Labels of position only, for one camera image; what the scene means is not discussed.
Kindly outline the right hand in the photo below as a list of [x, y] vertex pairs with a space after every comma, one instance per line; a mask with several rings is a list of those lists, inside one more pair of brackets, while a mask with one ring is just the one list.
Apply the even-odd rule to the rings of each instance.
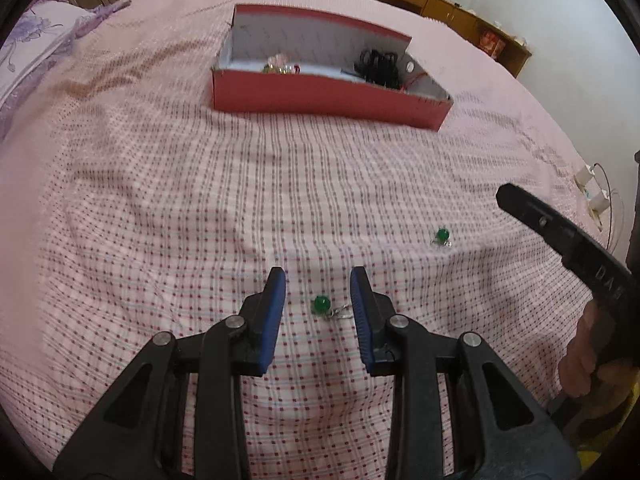
[[591, 299], [578, 320], [576, 334], [566, 347], [558, 373], [562, 390], [574, 399], [590, 393], [593, 374], [597, 374], [601, 385], [608, 387], [605, 400], [612, 410], [632, 393], [639, 377], [639, 370], [625, 360], [597, 364], [597, 353], [591, 343], [591, 331], [599, 318], [599, 305], [596, 300]]

